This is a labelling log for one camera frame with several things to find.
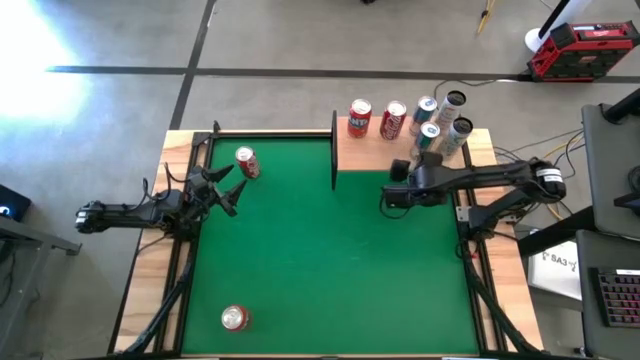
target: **green table surface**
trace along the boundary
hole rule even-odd
[[[262,173],[236,217],[216,207],[203,226],[183,353],[477,353],[451,204],[387,219],[386,172],[340,172],[332,191],[327,139],[223,138],[212,167],[242,145]],[[221,324],[231,304],[251,313],[241,332]]]

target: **concrete floor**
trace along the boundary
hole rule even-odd
[[[0,4],[0,183],[33,199],[27,223],[82,242],[76,258],[55,254],[20,346],[47,359],[105,353],[137,231],[83,236],[77,208],[92,199],[135,202],[153,179],[182,76],[42,73],[50,65],[187,66],[205,0],[65,0]],[[519,73],[531,54],[522,38],[550,13],[535,0],[499,1],[474,32],[483,1],[219,0],[200,67],[371,69]],[[640,24],[631,0],[593,0],[579,20]],[[636,49],[612,72],[640,75]],[[364,97],[380,113],[392,99],[413,106],[438,81],[196,77],[181,128],[326,128]],[[580,127],[584,104],[615,102],[637,84],[498,82],[470,88],[465,114],[515,148]],[[562,140],[528,148],[542,156]],[[590,203],[584,153],[572,155],[569,207]],[[545,211],[524,223],[546,226]],[[545,348],[581,345],[579,313],[536,304]]]

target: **black floor stripe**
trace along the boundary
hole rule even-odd
[[[198,35],[204,45],[205,34]],[[194,48],[192,59],[200,57],[202,47]],[[407,72],[407,71],[367,71],[367,70],[312,70],[312,69],[236,69],[236,68],[196,68],[194,67],[144,67],[144,66],[51,66],[48,72],[73,74],[130,74],[130,75],[195,75],[219,77],[266,77],[266,78],[308,78],[308,79],[386,79],[386,80],[512,80],[531,82],[527,74],[492,73],[445,73],[445,72]],[[638,84],[640,76],[605,76],[597,84]]]
[[[198,66],[198,62],[200,61],[200,55],[202,54],[204,41],[207,38],[209,21],[213,15],[213,7],[215,4],[216,0],[207,0],[207,5],[204,7],[204,13],[200,20],[200,28],[198,29],[198,35],[196,36],[196,41],[193,44],[193,50],[191,51],[191,57],[189,58],[189,67],[186,69],[187,72],[184,76],[184,80],[182,81],[182,86],[180,87],[178,100],[176,101],[176,106],[173,109],[169,130],[178,130],[182,124],[182,117],[184,116],[184,110],[187,107],[189,93],[191,92],[191,85],[193,85],[194,72]]]

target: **can lid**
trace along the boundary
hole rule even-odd
[[[453,129],[461,135],[471,134],[473,131],[473,123],[471,120],[464,117],[455,119],[451,126],[453,126]]]
[[[366,115],[371,111],[371,103],[365,99],[356,99],[351,104],[351,109],[353,109],[356,114]]]
[[[431,96],[423,96],[418,100],[418,106],[420,106],[422,110],[433,111],[438,107],[438,102]]]
[[[247,161],[253,156],[253,149],[248,146],[241,146],[236,150],[236,160]]]
[[[420,126],[420,132],[426,137],[435,138],[440,135],[440,127],[434,123],[426,122]]]
[[[451,105],[462,106],[467,102],[467,96],[462,91],[453,90],[447,94],[447,101]]]
[[[407,107],[400,101],[393,100],[387,105],[387,111],[393,116],[402,116],[407,113]]]
[[[229,306],[222,312],[222,325],[229,330],[236,330],[244,325],[245,315],[237,305]]]

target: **keyboard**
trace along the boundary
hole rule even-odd
[[[590,270],[605,325],[640,329],[640,270]]]

